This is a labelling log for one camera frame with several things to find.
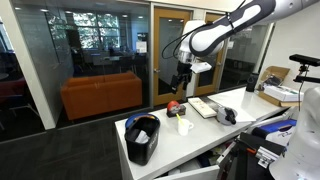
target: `black trash can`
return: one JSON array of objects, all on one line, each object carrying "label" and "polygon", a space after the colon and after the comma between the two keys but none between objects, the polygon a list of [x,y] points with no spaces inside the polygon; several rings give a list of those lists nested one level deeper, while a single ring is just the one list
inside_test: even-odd
[{"label": "black trash can", "polygon": [[[126,130],[125,140],[129,160],[139,165],[146,165],[158,144],[160,121],[158,118],[149,118],[142,116],[133,121]],[[135,142],[140,131],[146,132],[150,139],[145,143]]]}]

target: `table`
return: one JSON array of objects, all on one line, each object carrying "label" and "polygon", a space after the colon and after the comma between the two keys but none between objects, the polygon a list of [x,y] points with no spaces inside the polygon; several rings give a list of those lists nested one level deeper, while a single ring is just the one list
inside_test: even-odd
[{"label": "table", "polygon": [[[237,92],[237,97],[233,98],[232,102],[240,101],[239,107],[242,107],[241,102],[247,101],[247,98],[250,99],[251,97],[251,100],[249,101],[251,101],[251,103],[255,103],[255,106],[247,106],[247,108],[243,106],[243,111],[246,111],[249,114],[252,111],[259,111],[252,114],[254,118],[261,119],[261,117],[266,117],[266,114],[273,115],[281,109],[280,107],[274,106],[268,102],[267,106],[264,100],[260,101],[262,99],[256,99],[256,97],[259,98],[258,96],[254,94],[249,96],[241,89],[210,96],[210,98],[217,98],[219,103],[223,104],[230,102],[228,95],[234,94],[234,92]],[[168,118],[166,116],[166,109],[150,112],[160,119],[161,126],[159,130],[158,146],[156,147],[148,164],[145,166],[137,165],[128,159],[127,146],[124,139],[124,127],[126,120],[115,123],[123,179],[144,180],[156,178],[178,165],[183,164],[225,142],[226,140],[237,136],[252,124],[252,122],[242,122],[237,123],[234,126],[224,126],[219,124],[215,118],[203,119],[188,103],[185,103],[184,105],[186,106],[187,111],[186,115],[182,117],[189,119],[194,123],[194,128],[187,136],[180,136],[178,134],[178,120],[175,117]]]}]

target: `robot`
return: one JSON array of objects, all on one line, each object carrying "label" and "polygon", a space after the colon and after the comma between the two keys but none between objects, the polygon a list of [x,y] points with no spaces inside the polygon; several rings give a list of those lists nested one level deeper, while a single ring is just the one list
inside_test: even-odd
[{"label": "robot", "polygon": [[[273,22],[290,16],[320,0],[253,0],[240,6],[217,21],[205,24],[204,21],[189,21],[184,29],[184,36],[178,54],[178,75],[172,79],[172,92],[177,86],[190,81],[191,72],[208,70],[205,65],[196,62],[196,57],[204,57],[217,53],[223,47],[223,41],[231,35],[255,23]],[[296,58],[303,66],[320,65],[319,59],[308,62],[308,58]],[[297,81],[308,81],[310,78],[297,76]],[[305,93],[296,132],[292,135],[286,152],[269,167],[275,179],[319,179],[320,159],[320,87],[309,89]]]}]

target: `cup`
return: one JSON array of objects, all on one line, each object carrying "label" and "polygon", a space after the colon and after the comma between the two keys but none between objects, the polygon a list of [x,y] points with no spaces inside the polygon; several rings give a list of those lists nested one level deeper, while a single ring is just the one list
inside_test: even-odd
[{"label": "cup", "polygon": [[186,136],[189,130],[194,127],[194,124],[187,119],[181,119],[181,121],[178,121],[178,132],[181,136]]}]

